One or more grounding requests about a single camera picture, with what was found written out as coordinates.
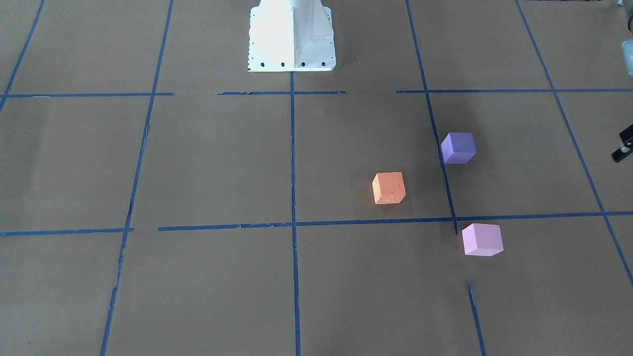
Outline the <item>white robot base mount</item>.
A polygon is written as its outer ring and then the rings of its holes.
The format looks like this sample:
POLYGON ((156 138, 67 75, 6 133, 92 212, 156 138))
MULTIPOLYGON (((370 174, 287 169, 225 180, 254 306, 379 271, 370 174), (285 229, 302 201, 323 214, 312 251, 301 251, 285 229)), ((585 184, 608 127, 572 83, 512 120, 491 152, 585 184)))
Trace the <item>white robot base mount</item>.
POLYGON ((247 71, 335 70, 332 11, 320 0, 261 0, 249 20, 247 71))

